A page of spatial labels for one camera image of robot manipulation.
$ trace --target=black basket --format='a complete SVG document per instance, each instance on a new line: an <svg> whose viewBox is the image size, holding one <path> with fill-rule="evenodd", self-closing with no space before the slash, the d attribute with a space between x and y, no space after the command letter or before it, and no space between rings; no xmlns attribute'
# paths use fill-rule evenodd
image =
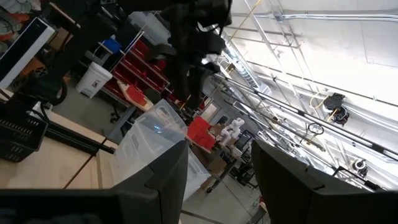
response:
<svg viewBox="0 0 398 224"><path fill-rule="evenodd" d="M0 158L20 162L38 151L47 123L29 114L14 116L0 109Z"/></svg>

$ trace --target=white bucket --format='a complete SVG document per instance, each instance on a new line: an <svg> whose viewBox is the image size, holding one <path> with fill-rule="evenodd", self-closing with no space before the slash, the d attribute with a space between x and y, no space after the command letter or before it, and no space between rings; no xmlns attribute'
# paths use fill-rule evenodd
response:
<svg viewBox="0 0 398 224"><path fill-rule="evenodd" d="M88 67L87 72L76 86L76 90L90 98L112 78L112 74L95 62Z"/></svg>

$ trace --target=white ceiling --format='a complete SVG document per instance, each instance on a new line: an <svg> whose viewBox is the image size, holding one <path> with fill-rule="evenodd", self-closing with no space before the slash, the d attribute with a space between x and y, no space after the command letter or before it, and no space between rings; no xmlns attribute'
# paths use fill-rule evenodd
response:
<svg viewBox="0 0 398 224"><path fill-rule="evenodd" d="M247 0L251 8L257 0ZM292 11L322 11L337 14L342 11L392 10L398 12L398 1L393 0L261 0L254 13ZM234 0L231 12L249 13L244 0ZM266 44L233 38L232 41L244 58L250 62L285 70L298 76L313 78L322 83L353 91L379 100L398 104L395 94L398 81L398 22L324 21L310 19L289 19L277 22L275 19L259 18L263 30L290 33L297 38L299 48L273 45L283 66L270 53ZM229 27L256 30L252 19L233 16ZM226 28L225 32L235 37L262 40L258 32ZM267 34L271 43L296 46L293 38ZM250 64L255 72L270 75L270 70ZM280 79L289 80L281 73L274 73ZM297 85L308 88L303 82ZM347 96L351 102L387 117L398 119L397 108L380 105L369 100Z"/></svg>

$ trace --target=humanoid robot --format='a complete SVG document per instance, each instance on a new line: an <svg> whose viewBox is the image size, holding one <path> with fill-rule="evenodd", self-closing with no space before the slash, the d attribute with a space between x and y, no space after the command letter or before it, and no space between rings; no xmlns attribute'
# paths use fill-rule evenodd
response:
<svg viewBox="0 0 398 224"><path fill-rule="evenodd" d="M227 127L221 130L220 136L222 137L221 143L227 144L231 138L237 138L241 134L240 127L244 125L244 120L236 118Z"/></svg>

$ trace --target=wooden table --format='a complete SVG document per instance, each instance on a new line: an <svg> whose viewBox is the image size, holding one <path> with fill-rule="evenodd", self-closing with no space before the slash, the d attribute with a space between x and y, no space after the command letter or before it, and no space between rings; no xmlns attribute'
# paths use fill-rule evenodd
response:
<svg viewBox="0 0 398 224"><path fill-rule="evenodd" d="M72 129L92 140L98 142L104 140L104 136L96 134L63 116L50 111L47 116L54 123ZM118 147L111 141L106 141L105 145ZM64 188L89 157L90 155L85 152L44 137L39 151L32 153L22 162L13 163L0 159L0 188ZM68 188L97 189L97 170L96 160L92 159Z"/></svg>

